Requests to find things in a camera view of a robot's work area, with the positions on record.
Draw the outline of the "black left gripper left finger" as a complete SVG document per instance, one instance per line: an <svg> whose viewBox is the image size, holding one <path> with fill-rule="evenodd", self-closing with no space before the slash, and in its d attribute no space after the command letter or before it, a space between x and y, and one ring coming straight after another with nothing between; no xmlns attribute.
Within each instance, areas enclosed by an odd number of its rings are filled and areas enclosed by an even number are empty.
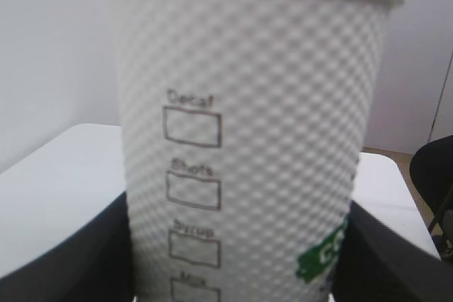
<svg viewBox="0 0 453 302"><path fill-rule="evenodd" d="M2 301L133 301L126 195L58 246L1 278Z"/></svg>

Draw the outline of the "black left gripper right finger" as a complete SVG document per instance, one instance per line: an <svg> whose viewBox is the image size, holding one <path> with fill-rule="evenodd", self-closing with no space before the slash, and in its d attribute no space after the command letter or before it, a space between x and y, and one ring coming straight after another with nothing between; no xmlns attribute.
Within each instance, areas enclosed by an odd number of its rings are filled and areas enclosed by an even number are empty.
<svg viewBox="0 0 453 302"><path fill-rule="evenodd" d="M452 266L353 202L332 294L335 301L451 301Z"/></svg>

